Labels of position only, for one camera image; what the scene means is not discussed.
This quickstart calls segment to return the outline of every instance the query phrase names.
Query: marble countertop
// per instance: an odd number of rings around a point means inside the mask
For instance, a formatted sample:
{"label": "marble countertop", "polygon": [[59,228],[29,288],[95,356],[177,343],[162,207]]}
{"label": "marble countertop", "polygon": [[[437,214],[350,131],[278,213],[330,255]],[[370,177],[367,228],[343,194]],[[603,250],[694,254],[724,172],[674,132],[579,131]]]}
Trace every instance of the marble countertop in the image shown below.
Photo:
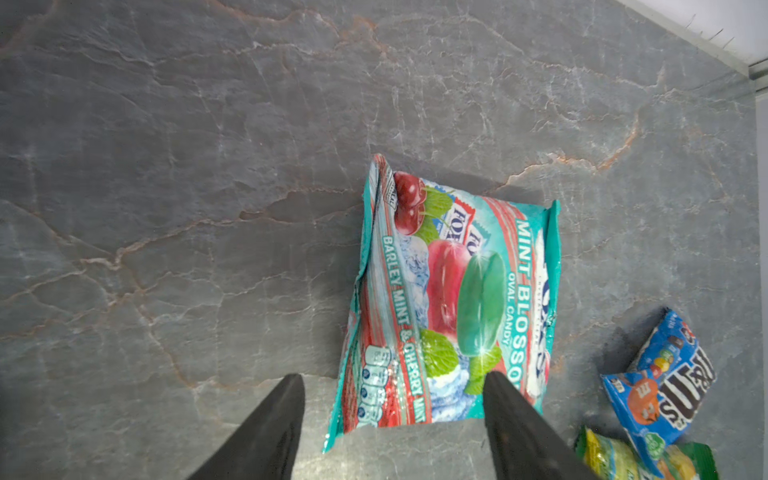
{"label": "marble countertop", "polygon": [[686,438],[759,478],[747,79],[611,0],[40,0],[0,33],[0,476],[185,478],[289,372],[294,478],[493,478],[482,421],[320,454],[374,153],[562,202],[545,418],[664,306],[717,368]]}

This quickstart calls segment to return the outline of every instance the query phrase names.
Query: snack package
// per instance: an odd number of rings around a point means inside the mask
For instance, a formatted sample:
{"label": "snack package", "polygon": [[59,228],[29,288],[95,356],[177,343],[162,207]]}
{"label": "snack package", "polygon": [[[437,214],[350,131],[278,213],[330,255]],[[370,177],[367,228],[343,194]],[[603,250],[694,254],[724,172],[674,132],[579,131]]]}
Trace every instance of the snack package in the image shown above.
{"label": "snack package", "polygon": [[718,480],[712,450],[700,443],[668,446],[657,463],[661,477],[646,470],[629,445],[590,429],[581,430],[576,454],[601,480]]}
{"label": "snack package", "polygon": [[323,451],[363,425],[482,418],[485,374],[541,411],[560,280],[557,201],[510,204],[376,155]]}
{"label": "snack package", "polygon": [[712,363],[699,340],[672,310],[656,327],[630,372],[603,375],[616,415],[646,468],[685,432],[715,381]]}

